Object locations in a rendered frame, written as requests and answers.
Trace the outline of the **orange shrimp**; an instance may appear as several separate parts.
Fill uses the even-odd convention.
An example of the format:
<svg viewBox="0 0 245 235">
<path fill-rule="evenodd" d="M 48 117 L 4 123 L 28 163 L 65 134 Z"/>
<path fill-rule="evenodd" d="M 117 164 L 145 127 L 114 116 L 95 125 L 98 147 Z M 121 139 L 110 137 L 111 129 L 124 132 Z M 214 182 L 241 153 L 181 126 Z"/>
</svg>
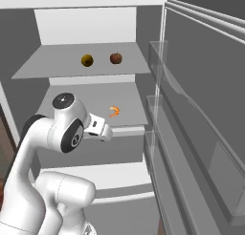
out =
<svg viewBox="0 0 245 235">
<path fill-rule="evenodd" d="M 113 112 L 111 115 L 109 115 L 110 118 L 116 117 L 116 116 L 118 116 L 119 113 L 120 113 L 120 108 L 119 108 L 119 107 L 116 107 L 116 106 L 111 106 L 111 107 L 109 108 L 109 110 Z"/>
</svg>

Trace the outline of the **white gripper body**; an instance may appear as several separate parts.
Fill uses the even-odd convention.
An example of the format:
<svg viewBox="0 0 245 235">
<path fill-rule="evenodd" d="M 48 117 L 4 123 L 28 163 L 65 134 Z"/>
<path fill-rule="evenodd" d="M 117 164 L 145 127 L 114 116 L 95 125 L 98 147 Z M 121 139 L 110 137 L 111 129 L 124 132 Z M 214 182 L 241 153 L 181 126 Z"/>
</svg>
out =
<svg viewBox="0 0 245 235">
<path fill-rule="evenodd" d="M 101 141 L 109 141 L 112 139 L 112 137 L 113 137 L 112 129 L 110 128 L 110 126 L 108 124 L 105 124 L 103 129 L 102 129 L 101 135 L 100 135 L 100 140 Z"/>
</svg>

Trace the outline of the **grey fridge shelf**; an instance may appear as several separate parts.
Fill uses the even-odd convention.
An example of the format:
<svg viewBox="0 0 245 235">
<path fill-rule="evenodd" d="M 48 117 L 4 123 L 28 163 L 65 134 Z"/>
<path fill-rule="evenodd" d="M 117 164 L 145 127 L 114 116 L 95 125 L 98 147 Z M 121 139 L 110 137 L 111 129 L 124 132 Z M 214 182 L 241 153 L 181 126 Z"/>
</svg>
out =
<svg viewBox="0 0 245 235">
<path fill-rule="evenodd" d="M 52 101 L 61 93 L 77 96 L 89 113 L 106 119 L 113 127 L 146 125 L 145 110 L 134 82 L 81 84 L 69 86 L 51 86 L 38 109 L 38 113 L 53 117 Z M 120 108 L 116 117 L 109 117 L 111 106 Z"/>
<path fill-rule="evenodd" d="M 122 55 L 120 64 L 110 62 L 112 53 Z M 80 62 L 85 54 L 91 54 L 94 59 L 90 67 Z M 148 73 L 147 63 L 136 42 L 42 45 L 12 79 Z"/>
</svg>

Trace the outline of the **red apple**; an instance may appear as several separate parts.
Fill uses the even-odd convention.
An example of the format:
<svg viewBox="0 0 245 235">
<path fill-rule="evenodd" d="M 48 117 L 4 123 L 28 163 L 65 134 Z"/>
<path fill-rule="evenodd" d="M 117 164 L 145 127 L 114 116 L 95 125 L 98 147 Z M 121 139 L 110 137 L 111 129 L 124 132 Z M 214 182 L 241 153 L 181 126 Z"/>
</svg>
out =
<svg viewBox="0 0 245 235">
<path fill-rule="evenodd" d="M 123 61 L 123 57 L 120 53 L 112 53 L 110 55 L 110 62 L 112 64 L 120 64 Z"/>
</svg>

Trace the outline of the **grey open fridge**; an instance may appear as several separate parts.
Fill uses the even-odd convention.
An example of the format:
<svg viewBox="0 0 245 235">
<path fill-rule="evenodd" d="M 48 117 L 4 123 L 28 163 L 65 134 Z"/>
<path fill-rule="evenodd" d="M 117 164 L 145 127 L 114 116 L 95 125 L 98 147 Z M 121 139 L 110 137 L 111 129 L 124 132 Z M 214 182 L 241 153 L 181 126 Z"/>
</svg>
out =
<svg viewBox="0 0 245 235">
<path fill-rule="evenodd" d="M 165 1 L 0 0 L 0 107 L 16 151 L 26 121 L 39 114 L 51 86 L 134 82 L 145 109 L 153 84 L 149 67 L 148 74 L 12 77 L 42 45 L 136 42 L 147 63 L 149 43 L 162 31 Z M 156 235 L 159 213 L 143 162 L 145 125 L 110 128 L 111 140 L 83 139 L 68 154 L 40 150 L 41 170 L 95 185 L 95 199 L 83 208 L 95 229 L 87 235 Z"/>
</svg>

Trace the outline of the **grey fridge door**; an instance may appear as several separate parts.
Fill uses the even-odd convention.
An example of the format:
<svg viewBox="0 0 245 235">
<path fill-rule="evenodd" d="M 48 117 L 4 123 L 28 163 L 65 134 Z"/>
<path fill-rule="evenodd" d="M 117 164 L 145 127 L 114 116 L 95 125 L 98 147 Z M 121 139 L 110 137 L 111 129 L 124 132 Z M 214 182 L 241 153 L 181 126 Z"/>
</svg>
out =
<svg viewBox="0 0 245 235">
<path fill-rule="evenodd" d="M 152 173 L 185 235 L 245 235 L 245 0 L 167 0 L 149 65 Z"/>
</svg>

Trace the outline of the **yellow lemon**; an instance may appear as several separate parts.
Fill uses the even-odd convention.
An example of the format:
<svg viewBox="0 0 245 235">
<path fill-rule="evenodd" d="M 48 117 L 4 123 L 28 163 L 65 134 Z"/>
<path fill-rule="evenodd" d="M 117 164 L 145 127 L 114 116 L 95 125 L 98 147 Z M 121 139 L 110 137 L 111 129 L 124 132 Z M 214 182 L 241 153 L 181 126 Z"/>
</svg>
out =
<svg viewBox="0 0 245 235">
<path fill-rule="evenodd" d="M 90 67 L 93 62 L 94 62 L 94 59 L 92 57 L 91 54 L 85 54 L 82 58 L 81 58 L 81 64 L 85 67 Z"/>
</svg>

